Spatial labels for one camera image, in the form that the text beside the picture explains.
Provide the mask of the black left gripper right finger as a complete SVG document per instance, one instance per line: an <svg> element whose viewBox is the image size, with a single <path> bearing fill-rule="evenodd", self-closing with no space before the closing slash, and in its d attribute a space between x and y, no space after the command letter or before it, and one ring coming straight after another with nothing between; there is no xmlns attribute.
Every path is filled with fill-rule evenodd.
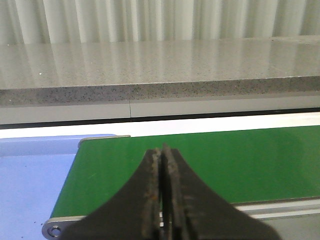
<svg viewBox="0 0 320 240"><path fill-rule="evenodd" d="M163 144L161 191L169 240L279 240L271 226L236 209L193 171L176 148Z"/></svg>

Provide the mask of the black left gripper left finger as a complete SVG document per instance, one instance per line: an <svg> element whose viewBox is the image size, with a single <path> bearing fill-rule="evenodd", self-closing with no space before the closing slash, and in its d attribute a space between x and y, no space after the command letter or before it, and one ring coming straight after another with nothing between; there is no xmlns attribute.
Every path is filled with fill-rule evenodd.
<svg viewBox="0 0 320 240"><path fill-rule="evenodd" d="M149 149L124 186L62 231L62 240L159 240L161 151Z"/></svg>

